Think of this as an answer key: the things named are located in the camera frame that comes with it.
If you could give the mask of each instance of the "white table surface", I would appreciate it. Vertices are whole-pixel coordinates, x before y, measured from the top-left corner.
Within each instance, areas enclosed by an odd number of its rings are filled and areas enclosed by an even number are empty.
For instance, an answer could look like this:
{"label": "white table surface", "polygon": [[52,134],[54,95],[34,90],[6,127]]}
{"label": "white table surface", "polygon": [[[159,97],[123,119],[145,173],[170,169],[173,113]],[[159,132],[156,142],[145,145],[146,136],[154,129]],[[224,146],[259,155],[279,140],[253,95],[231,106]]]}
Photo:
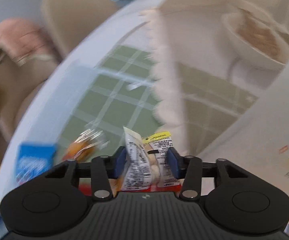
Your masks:
{"label": "white table surface", "polygon": [[67,118],[94,77],[93,68],[117,43],[150,51],[141,11],[163,0],[134,0],[94,30],[59,65],[40,90],[16,132],[0,168],[0,202],[16,187],[14,168],[19,145],[56,143]]}

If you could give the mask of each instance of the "chair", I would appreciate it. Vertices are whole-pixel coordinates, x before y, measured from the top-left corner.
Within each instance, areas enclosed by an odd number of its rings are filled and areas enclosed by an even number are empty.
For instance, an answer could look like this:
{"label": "chair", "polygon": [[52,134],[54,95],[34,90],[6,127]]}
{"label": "chair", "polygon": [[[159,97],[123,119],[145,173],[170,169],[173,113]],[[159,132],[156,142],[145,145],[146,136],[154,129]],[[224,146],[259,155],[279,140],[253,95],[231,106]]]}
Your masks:
{"label": "chair", "polygon": [[42,0],[41,11],[54,44],[65,58],[114,14],[117,6],[111,0]]}

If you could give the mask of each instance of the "pink cloth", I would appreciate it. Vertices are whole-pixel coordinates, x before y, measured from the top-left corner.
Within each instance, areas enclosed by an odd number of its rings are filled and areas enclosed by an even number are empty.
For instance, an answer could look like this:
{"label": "pink cloth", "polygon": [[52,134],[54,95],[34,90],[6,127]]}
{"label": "pink cloth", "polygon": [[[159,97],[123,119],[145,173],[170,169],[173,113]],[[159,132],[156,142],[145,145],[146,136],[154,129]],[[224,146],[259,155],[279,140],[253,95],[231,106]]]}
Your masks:
{"label": "pink cloth", "polygon": [[6,19],[0,23],[0,50],[18,63],[19,67],[30,56],[54,55],[40,27],[21,18]]}

